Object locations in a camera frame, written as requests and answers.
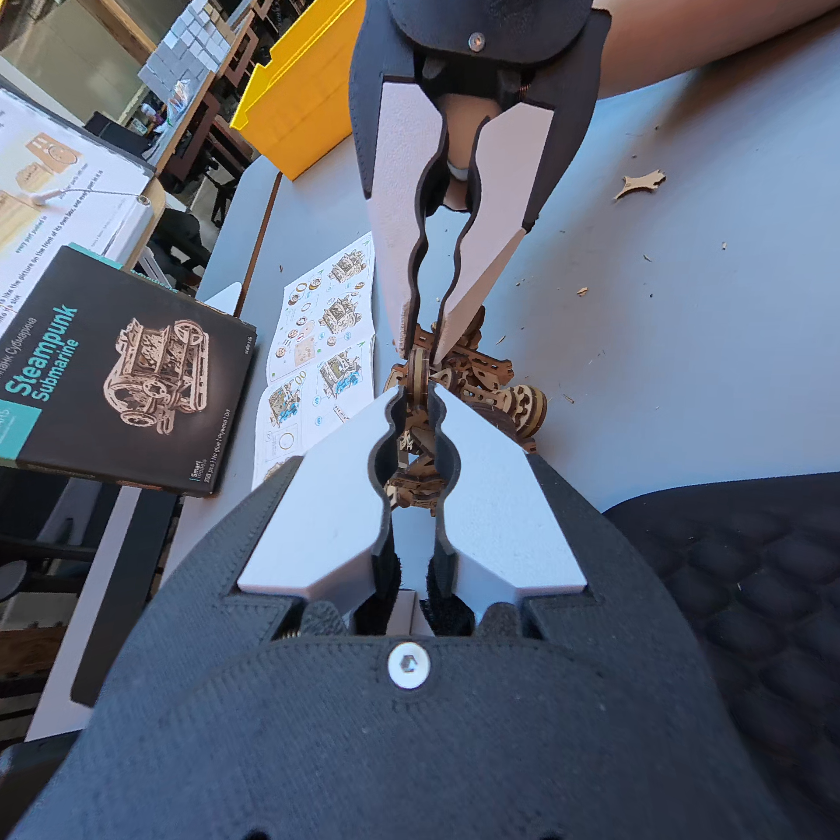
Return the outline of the printed instruction sheet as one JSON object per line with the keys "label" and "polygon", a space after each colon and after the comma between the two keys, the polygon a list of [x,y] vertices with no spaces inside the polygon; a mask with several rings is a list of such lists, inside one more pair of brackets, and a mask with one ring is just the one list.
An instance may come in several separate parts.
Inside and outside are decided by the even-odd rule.
{"label": "printed instruction sheet", "polygon": [[2,84],[3,333],[61,246],[111,256],[129,243],[153,176],[146,162]]}

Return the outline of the person's right hand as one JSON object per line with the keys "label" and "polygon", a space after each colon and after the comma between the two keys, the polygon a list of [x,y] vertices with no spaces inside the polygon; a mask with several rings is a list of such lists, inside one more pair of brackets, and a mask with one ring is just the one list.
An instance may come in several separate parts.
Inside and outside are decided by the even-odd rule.
{"label": "person's right hand", "polygon": [[443,204],[450,210],[467,213],[469,198],[469,164],[476,134],[487,119],[500,113],[498,104],[489,98],[460,93],[446,93],[435,100],[435,106],[445,117],[448,133],[448,186]]}

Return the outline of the round wooden wheel part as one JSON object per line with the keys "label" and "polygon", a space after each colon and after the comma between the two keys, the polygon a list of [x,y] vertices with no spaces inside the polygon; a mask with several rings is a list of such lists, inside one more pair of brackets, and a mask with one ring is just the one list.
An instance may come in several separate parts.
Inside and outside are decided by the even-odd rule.
{"label": "round wooden wheel part", "polygon": [[430,364],[430,354],[422,346],[413,346],[406,362],[406,399],[413,411],[427,408],[428,383],[433,373]]}

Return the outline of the black honeycomb seat cushion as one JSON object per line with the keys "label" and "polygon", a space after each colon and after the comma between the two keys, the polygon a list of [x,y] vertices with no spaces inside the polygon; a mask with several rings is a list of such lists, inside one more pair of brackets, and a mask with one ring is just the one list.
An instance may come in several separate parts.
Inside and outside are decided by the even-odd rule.
{"label": "black honeycomb seat cushion", "polygon": [[798,838],[839,838],[839,475],[625,500],[605,517],[690,624]]}

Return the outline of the wooden submarine model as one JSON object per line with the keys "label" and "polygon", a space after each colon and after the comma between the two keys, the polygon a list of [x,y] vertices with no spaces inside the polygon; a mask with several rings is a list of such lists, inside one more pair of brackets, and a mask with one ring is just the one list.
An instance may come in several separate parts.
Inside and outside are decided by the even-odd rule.
{"label": "wooden submarine model", "polygon": [[[474,411],[517,442],[528,454],[536,452],[533,440],[548,408],[548,398],[531,385],[512,385],[514,375],[509,360],[498,360],[479,352],[484,307],[478,309],[467,330],[446,354],[434,364],[434,335],[416,327],[413,346],[429,351],[429,386],[441,384]],[[385,388],[401,386],[406,394],[406,362],[396,364]],[[395,508],[423,508],[434,516],[445,480],[435,465],[436,443],[427,408],[413,411],[407,404],[403,432],[397,439],[397,469],[385,485],[385,493]]]}

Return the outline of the yellow plastic bin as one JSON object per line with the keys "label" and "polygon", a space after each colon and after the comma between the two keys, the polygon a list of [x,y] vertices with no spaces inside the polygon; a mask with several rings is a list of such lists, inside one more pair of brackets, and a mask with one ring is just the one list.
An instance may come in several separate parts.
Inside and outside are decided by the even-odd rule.
{"label": "yellow plastic bin", "polygon": [[257,66],[232,128],[294,181],[352,133],[350,66],[365,1],[316,1]]}

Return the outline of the black model kit box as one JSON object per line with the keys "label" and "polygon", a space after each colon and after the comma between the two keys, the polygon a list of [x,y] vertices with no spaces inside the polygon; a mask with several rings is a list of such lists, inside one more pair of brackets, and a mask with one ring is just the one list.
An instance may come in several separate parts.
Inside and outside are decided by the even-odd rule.
{"label": "black model kit box", "polygon": [[209,497],[255,328],[62,246],[2,291],[2,467]]}

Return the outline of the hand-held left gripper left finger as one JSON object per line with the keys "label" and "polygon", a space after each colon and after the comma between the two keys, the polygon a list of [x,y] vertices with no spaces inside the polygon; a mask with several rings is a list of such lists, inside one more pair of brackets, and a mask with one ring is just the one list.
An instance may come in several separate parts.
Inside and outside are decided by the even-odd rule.
{"label": "hand-held left gripper left finger", "polygon": [[396,469],[403,389],[394,386],[300,460],[238,577],[249,594],[327,601],[340,615],[376,591],[391,530],[384,484]]}

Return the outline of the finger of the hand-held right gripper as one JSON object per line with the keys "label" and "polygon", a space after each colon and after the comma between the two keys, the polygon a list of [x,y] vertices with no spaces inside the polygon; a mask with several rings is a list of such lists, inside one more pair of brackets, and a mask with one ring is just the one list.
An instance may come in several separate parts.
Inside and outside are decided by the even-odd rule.
{"label": "finger of the hand-held right gripper", "polygon": [[413,346],[427,250],[424,186],[445,152],[445,118],[417,84],[383,82],[371,196],[376,278],[399,358]]}
{"label": "finger of the hand-held right gripper", "polygon": [[434,363],[466,331],[526,234],[524,216],[553,110],[513,107],[484,123],[470,173],[478,196],[455,249],[455,280],[437,321]]}

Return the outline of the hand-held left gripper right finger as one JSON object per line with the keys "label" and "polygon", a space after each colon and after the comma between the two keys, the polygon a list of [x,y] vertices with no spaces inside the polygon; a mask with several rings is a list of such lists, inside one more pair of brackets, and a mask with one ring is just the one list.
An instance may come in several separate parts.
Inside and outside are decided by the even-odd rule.
{"label": "hand-held left gripper right finger", "polygon": [[438,472],[437,585],[480,620],[498,603],[586,587],[524,449],[441,385],[429,388]]}

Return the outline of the small wooden offcut piece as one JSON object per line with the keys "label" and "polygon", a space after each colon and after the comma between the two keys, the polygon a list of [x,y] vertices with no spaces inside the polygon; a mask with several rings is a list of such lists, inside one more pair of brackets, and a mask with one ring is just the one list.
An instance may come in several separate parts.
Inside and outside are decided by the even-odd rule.
{"label": "small wooden offcut piece", "polygon": [[656,193],[667,179],[662,170],[654,170],[645,175],[630,176],[623,175],[623,183],[619,192],[614,196],[613,201],[619,201],[623,197],[638,192]]}

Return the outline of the person's right forearm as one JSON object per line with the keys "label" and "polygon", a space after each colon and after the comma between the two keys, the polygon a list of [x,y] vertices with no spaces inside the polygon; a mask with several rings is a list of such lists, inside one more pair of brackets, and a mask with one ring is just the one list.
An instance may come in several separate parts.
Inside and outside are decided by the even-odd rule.
{"label": "person's right forearm", "polygon": [[594,1],[612,22],[599,99],[653,85],[781,35],[838,1]]}

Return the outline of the open instruction booklet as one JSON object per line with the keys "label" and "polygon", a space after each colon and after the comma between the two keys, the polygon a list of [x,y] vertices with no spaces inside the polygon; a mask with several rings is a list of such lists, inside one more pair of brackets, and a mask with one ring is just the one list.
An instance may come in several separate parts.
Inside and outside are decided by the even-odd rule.
{"label": "open instruction booklet", "polygon": [[375,247],[363,234],[283,292],[255,420],[255,489],[375,398]]}

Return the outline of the stack of grey boxes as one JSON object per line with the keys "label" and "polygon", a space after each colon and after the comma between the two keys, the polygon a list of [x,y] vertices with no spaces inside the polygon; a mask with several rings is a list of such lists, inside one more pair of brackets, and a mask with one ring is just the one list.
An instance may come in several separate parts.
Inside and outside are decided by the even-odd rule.
{"label": "stack of grey boxes", "polygon": [[200,87],[217,74],[235,32],[212,2],[190,2],[141,67],[138,78],[163,100],[179,81]]}

